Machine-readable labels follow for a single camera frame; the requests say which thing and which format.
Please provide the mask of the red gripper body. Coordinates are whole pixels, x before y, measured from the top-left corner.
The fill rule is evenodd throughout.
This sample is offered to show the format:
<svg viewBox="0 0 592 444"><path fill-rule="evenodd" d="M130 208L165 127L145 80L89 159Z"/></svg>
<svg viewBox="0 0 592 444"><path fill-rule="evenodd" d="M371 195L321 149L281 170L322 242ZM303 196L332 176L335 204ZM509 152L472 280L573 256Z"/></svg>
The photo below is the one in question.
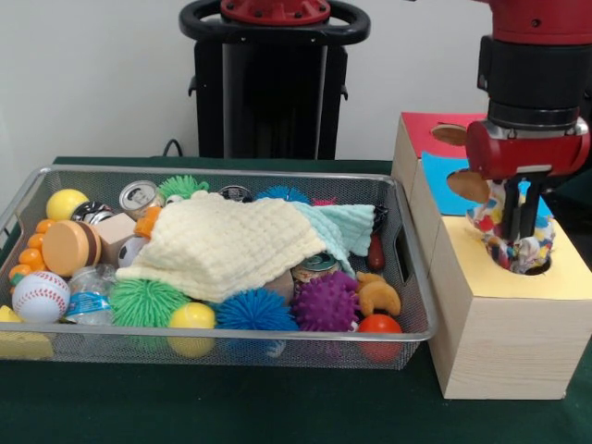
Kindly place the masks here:
<svg viewBox="0 0 592 444"><path fill-rule="evenodd" d="M507 129L479 120L467 129L465 151L472 171L483 179L502 180L531 173L569 175L583 165L590 147L582 118L569 129L552 131Z"/></svg>

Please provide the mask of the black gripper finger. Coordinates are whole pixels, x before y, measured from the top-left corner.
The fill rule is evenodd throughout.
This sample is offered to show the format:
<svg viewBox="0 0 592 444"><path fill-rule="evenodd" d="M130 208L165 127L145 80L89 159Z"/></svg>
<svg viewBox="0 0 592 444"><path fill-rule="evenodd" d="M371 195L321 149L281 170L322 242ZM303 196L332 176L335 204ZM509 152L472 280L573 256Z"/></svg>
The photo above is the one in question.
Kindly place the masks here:
<svg viewBox="0 0 592 444"><path fill-rule="evenodd" d="M529 178L528 183L524 203L521 206L521 238L531 237L534 233L541 190L540 178Z"/></svg>
<svg viewBox="0 0 592 444"><path fill-rule="evenodd" d="M505 199L503 206L501 237L506 241L517 241L520 235L520 189L521 179L508 179L504 183Z"/></svg>

